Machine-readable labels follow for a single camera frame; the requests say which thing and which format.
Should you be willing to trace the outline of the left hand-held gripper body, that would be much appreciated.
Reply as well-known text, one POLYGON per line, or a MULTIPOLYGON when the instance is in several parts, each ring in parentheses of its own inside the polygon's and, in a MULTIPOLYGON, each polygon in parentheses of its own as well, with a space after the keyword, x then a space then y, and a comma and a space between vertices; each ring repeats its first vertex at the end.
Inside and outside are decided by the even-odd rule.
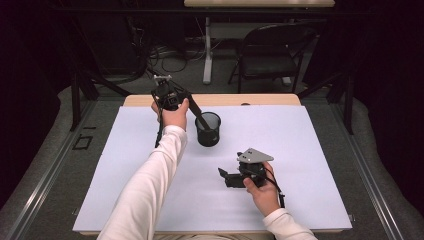
POLYGON ((151 91, 151 95, 160 109, 175 111, 187 97, 188 91, 172 80, 170 75, 154 75, 153 80, 156 88, 151 91))

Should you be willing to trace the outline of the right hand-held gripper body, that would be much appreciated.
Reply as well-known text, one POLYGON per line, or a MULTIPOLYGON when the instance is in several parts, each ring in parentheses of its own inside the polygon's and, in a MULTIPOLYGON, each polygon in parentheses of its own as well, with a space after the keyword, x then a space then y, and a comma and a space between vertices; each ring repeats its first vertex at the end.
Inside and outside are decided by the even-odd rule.
POLYGON ((227 187, 244 188, 243 180, 250 178, 257 187, 262 187, 267 178, 266 170, 263 163, 273 161, 274 158, 254 148, 249 148, 240 157, 237 157, 239 162, 238 173, 229 174, 228 179, 225 179, 227 187))

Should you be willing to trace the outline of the dark brown handled comb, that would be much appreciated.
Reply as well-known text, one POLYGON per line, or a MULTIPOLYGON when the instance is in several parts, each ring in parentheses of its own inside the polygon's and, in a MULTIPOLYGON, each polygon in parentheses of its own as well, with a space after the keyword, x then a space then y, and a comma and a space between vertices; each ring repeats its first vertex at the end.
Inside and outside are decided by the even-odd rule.
POLYGON ((203 128, 205 130, 209 130, 210 129, 210 126, 208 125, 208 123, 206 122, 206 120, 204 119, 204 117, 202 116, 202 111, 199 108, 199 106, 197 104, 195 104, 195 103, 192 103, 190 105, 190 110, 195 115, 195 117, 197 118, 197 120, 201 123, 201 125, 203 126, 203 128))

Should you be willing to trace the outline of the black mesh pen cup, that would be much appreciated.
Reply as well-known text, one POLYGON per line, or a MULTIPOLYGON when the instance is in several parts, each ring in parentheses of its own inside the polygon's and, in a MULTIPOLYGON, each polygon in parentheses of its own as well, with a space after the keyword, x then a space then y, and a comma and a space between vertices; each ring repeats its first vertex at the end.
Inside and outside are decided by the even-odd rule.
POLYGON ((202 114, 203 119, 206 121, 209 130, 205 129, 201 124, 201 121, 196 118, 195 126, 197 130, 197 140, 200 145, 204 147, 215 146, 220 140, 220 126, 221 118, 214 112, 204 112, 202 114))

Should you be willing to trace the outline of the person's left hand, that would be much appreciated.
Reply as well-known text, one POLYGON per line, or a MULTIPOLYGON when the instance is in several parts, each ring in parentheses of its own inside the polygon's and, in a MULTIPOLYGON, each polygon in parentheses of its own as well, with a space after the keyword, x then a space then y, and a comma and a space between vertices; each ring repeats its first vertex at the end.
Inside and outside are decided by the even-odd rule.
POLYGON ((184 99, 175 111, 160 110, 155 102, 151 104, 151 108, 157 114, 157 120, 162 122, 164 126, 174 125, 186 130, 187 111, 189 108, 188 99, 184 99))

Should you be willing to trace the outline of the person's right hand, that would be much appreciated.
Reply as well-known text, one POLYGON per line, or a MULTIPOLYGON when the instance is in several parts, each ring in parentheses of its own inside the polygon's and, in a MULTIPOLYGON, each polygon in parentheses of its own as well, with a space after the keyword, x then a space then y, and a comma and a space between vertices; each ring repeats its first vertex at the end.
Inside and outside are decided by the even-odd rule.
POLYGON ((263 163, 266 169, 268 181, 262 187, 257 187, 250 178, 245 178, 243 184, 248 193, 251 194, 253 202, 264 217, 280 208, 278 190, 273 176, 273 168, 268 162, 263 163))

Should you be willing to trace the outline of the black folding chair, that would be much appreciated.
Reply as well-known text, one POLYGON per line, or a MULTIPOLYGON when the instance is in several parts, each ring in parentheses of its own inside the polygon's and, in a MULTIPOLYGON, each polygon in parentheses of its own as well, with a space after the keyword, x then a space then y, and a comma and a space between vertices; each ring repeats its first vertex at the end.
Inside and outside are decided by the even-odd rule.
POLYGON ((317 37, 308 24, 272 24, 250 31, 242 40, 228 84, 237 76, 237 91, 242 80, 292 78, 296 89, 304 52, 317 37))

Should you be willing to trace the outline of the tan background desk top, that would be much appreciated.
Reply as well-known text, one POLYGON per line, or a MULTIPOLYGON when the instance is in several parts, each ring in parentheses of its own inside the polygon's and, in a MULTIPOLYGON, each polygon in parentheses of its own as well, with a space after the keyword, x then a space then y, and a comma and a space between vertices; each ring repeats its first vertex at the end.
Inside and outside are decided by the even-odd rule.
POLYGON ((184 0, 186 7, 333 7, 335 0, 184 0))

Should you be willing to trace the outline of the black diagonal frame brace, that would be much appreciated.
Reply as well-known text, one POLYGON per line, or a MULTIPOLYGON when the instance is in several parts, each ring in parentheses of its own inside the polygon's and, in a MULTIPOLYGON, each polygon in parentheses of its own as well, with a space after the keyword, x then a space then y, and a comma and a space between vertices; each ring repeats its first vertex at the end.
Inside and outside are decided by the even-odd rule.
POLYGON ((84 74, 88 77, 89 81, 92 84, 100 84, 105 86, 106 88, 114 91, 115 93, 127 97, 130 95, 130 92, 117 86, 116 84, 112 83, 111 81, 104 78, 102 75, 95 73, 93 71, 85 71, 84 74))
POLYGON ((337 82, 340 78, 342 77, 342 73, 337 72, 335 74, 333 74, 332 76, 316 83, 315 85, 312 85, 310 87, 308 87, 306 90, 301 91, 300 93, 297 94, 299 99, 303 99, 305 97, 308 97, 309 95, 315 93, 316 91, 329 86, 331 87, 335 82, 337 82))

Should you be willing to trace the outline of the black frame post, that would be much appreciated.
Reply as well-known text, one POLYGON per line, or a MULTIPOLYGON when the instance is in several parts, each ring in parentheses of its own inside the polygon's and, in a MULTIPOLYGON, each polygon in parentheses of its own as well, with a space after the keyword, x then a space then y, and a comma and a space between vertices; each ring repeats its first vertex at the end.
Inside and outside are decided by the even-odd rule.
POLYGON ((80 88, 79 88, 79 78, 77 73, 74 74, 71 81, 71 100, 72 100, 71 131, 74 131, 81 121, 80 88))

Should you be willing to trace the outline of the aluminium floor rail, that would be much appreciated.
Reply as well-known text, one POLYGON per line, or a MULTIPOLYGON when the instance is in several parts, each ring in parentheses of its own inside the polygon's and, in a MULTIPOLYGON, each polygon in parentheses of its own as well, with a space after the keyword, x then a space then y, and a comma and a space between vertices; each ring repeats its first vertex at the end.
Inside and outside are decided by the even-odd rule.
POLYGON ((37 215, 48 199, 62 169, 68 162, 71 153, 87 151, 90 149, 93 137, 84 135, 83 131, 88 129, 87 122, 97 107, 97 101, 88 101, 83 108, 80 123, 73 131, 70 131, 61 144, 53 162, 47 167, 34 191, 26 201, 22 211, 18 215, 5 240, 25 240, 37 215))
POLYGON ((372 175, 372 172, 365 160, 365 157, 356 141, 354 135, 351 135, 344 125, 344 118, 341 108, 337 104, 330 104, 330 109, 336 119, 337 125, 341 129, 344 138, 348 142, 348 146, 353 152, 354 162, 357 171, 361 177, 364 187, 370 197, 372 205, 378 215, 378 218, 385 230, 388 240, 404 240, 404 236, 401 233, 398 224, 396 223, 392 211, 389 209, 389 205, 382 195, 377 182, 372 175))

